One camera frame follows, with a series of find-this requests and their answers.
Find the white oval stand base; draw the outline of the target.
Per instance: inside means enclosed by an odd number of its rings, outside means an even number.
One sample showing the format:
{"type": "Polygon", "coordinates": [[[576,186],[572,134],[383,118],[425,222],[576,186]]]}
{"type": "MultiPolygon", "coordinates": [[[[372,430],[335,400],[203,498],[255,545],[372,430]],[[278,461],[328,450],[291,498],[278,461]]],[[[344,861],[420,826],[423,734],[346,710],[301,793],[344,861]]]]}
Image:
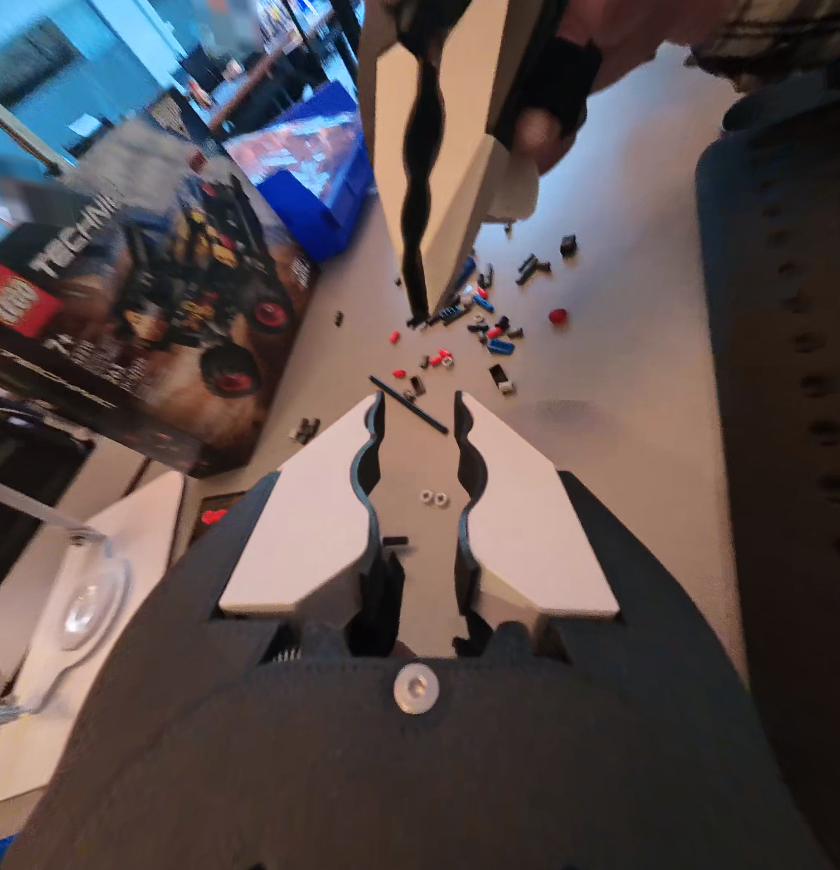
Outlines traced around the white oval stand base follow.
{"type": "Polygon", "coordinates": [[[131,565],[111,538],[87,532],[74,539],[73,549],[79,558],[70,571],[73,586],[58,595],[56,614],[45,617],[45,659],[34,669],[34,687],[21,704],[22,716],[42,712],[66,676],[94,656],[131,591],[131,565]]]}

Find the pile of small toy bricks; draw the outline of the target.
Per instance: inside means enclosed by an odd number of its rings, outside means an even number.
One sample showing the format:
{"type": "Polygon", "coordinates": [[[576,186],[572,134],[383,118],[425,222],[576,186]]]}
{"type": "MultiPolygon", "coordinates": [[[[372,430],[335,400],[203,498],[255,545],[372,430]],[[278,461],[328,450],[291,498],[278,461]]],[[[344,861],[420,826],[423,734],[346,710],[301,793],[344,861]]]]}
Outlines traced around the pile of small toy bricks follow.
{"type": "Polygon", "coordinates": [[[453,289],[445,296],[442,306],[435,311],[414,316],[434,317],[436,325],[449,327],[464,320],[466,330],[474,335],[481,347],[494,356],[510,356],[515,342],[524,336],[522,327],[514,326],[504,314],[495,317],[491,291],[495,283],[495,270],[491,263],[478,266],[476,257],[469,255],[458,271],[453,289]]]}

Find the long black axle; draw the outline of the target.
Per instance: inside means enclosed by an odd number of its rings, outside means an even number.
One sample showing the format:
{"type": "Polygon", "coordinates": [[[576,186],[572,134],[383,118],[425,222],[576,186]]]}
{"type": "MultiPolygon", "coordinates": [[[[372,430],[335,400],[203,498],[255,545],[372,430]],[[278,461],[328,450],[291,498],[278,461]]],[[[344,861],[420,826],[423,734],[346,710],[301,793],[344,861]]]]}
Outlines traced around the long black axle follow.
{"type": "Polygon", "coordinates": [[[430,426],[432,429],[436,430],[444,436],[449,434],[449,429],[444,423],[434,418],[422,408],[419,408],[414,401],[411,401],[403,396],[394,388],[386,384],[379,377],[376,377],[375,375],[369,375],[369,382],[374,385],[380,392],[383,392],[386,396],[391,397],[392,400],[394,400],[399,406],[412,413],[414,417],[421,419],[426,425],[430,426]]]}

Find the person's right forearm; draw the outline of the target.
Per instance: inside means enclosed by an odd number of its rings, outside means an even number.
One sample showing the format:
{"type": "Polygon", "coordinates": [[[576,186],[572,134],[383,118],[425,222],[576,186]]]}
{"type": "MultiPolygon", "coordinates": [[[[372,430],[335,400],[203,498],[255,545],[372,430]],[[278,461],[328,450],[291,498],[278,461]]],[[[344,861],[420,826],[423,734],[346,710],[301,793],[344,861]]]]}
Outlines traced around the person's right forearm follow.
{"type": "Polygon", "coordinates": [[[749,93],[840,63],[840,1],[736,2],[688,67],[749,93]]]}

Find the person's right hand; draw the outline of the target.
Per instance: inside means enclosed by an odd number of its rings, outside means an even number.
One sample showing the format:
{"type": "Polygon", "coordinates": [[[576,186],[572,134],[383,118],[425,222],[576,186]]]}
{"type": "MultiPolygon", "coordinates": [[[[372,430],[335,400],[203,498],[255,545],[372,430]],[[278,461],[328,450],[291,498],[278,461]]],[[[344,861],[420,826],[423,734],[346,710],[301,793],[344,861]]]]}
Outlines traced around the person's right hand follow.
{"type": "Polygon", "coordinates": [[[545,105],[527,105],[515,125],[513,152],[538,173],[570,151],[585,121],[588,97],[655,58],[666,42],[701,42],[731,12],[729,1],[576,1],[557,22],[555,42],[574,46],[567,63],[547,63],[545,105]]]}

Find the blue storage bin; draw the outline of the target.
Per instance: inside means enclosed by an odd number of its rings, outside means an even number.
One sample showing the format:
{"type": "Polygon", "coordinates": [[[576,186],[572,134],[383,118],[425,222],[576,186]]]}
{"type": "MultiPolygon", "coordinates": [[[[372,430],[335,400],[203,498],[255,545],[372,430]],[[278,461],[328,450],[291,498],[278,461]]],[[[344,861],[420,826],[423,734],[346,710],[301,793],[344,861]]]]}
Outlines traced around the blue storage bin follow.
{"type": "MultiPolygon", "coordinates": [[[[306,101],[317,102],[319,101],[317,94],[327,92],[339,92],[340,96],[324,97],[326,102],[341,102],[346,100],[347,95],[353,99],[340,82],[334,81],[322,85],[306,101]]],[[[295,109],[295,106],[300,104],[302,103],[294,104],[275,121],[282,117],[289,118],[299,114],[300,110],[295,109]]],[[[317,200],[294,181],[277,179],[273,183],[266,184],[263,190],[258,190],[258,192],[278,215],[306,254],[320,264],[347,249],[359,217],[360,208],[369,193],[373,178],[361,128],[360,145],[356,147],[355,156],[343,181],[339,184],[334,200],[330,204],[317,200]]]]}

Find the toy set box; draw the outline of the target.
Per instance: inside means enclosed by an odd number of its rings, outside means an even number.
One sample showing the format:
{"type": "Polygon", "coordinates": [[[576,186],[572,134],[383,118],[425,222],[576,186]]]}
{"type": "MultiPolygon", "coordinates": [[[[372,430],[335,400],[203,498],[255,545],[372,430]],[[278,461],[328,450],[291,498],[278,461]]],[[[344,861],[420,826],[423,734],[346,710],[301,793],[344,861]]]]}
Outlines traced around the toy set box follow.
{"type": "Polygon", "coordinates": [[[177,97],[56,192],[0,240],[0,387],[196,479],[248,465],[317,264],[177,97]]]}

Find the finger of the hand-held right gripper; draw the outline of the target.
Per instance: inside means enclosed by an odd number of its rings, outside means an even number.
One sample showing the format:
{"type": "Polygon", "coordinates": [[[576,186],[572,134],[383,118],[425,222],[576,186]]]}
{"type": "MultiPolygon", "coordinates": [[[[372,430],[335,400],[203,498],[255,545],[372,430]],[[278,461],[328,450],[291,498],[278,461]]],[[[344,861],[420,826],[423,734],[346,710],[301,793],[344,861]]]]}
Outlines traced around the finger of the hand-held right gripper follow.
{"type": "Polygon", "coordinates": [[[375,177],[396,265],[408,302],[408,320],[430,312],[423,245],[430,226],[431,140],[422,130],[432,103],[426,64],[394,43],[375,66],[375,177]]]}
{"type": "Polygon", "coordinates": [[[471,2],[443,46],[443,132],[429,174],[431,204],[422,236],[427,295],[435,307],[448,297],[508,161],[487,128],[509,5],[471,2]]]}

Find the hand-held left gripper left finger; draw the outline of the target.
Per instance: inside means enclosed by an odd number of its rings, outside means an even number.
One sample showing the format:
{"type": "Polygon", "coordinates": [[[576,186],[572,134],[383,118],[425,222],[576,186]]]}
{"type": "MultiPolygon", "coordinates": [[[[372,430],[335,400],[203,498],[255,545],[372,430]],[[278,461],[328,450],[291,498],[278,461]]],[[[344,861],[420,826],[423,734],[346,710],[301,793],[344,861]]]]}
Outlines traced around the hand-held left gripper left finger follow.
{"type": "Polygon", "coordinates": [[[404,571],[370,497],[384,434],[385,398],[374,391],[273,473],[218,600],[223,614],[282,619],[297,637],[331,625],[354,655],[392,654],[404,571]]]}

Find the white book stand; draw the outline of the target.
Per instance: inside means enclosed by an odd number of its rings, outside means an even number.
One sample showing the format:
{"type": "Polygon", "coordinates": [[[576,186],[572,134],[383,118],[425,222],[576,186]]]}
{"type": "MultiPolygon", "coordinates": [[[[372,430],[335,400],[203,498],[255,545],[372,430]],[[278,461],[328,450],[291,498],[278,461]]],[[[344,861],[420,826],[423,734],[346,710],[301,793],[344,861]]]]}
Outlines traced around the white book stand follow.
{"type": "MultiPolygon", "coordinates": [[[[161,474],[126,498],[90,517],[85,528],[111,538],[131,565],[132,585],[122,614],[92,658],[70,672],[47,706],[0,726],[0,803],[44,790],[52,779],[100,670],[140,606],[162,580],[172,554],[175,525],[185,489],[175,472],[161,474]]],[[[56,614],[58,595],[73,586],[70,571],[79,563],[73,543],[66,547],[52,589],[26,648],[9,698],[21,705],[34,687],[34,669],[46,654],[45,617],[56,614]]]]}

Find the light grey desk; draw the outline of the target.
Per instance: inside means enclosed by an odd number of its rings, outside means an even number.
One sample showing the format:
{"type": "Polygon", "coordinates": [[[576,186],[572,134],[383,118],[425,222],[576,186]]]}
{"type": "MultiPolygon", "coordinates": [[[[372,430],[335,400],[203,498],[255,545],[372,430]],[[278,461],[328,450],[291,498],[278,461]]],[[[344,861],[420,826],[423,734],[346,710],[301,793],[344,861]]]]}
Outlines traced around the light grey desk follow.
{"type": "Polygon", "coordinates": [[[403,368],[425,384],[419,405],[448,427],[465,390],[574,473],[682,585],[748,680],[694,181],[736,95],[687,54],[665,43],[595,94],[532,218],[511,233],[482,228],[475,248],[495,270],[495,311],[524,330],[501,359],[511,396],[463,321],[406,329],[385,218],[369,197],[351,245],[321,269],[251,462],[187,480],[169,564],[203,498],[248,490],[300,449],[287,434],[301,419],[325,430],[371,393],[369,375],[395,386],[403,368]],[[570,234],[578,255],[565,260],[570,234]],[[557,308],[565,326],[548,320],[557,308]]]}

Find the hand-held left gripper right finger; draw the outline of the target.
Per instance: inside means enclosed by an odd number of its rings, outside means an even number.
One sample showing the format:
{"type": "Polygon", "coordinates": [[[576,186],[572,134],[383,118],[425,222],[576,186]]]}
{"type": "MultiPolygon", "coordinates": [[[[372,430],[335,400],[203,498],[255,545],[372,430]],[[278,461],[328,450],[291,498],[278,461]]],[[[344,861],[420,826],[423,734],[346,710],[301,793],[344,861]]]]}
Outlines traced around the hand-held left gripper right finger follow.
{"type": "Polygon", "coordinates": [[[620,607],[554,463],[457,391],[456,602],[491,629],[540,634],[552,619],[611,620],[620,607]]]}

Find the clear plastic bag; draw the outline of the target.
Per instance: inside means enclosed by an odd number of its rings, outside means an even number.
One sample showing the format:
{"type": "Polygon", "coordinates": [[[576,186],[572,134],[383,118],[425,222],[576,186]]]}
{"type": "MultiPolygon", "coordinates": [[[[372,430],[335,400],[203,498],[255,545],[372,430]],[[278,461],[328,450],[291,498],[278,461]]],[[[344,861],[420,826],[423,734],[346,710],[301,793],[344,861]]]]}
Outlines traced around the clear plastic bag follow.
{"type": "Polygon", "coordinates": [[[296,105],[300,113],[265,128],[233,136],[224,147],[259,191],[275,180],[294,181],[317,200],[330,204],[360,145],[357,104],[339,92],[319,93],[319,101],[296,105]]]}

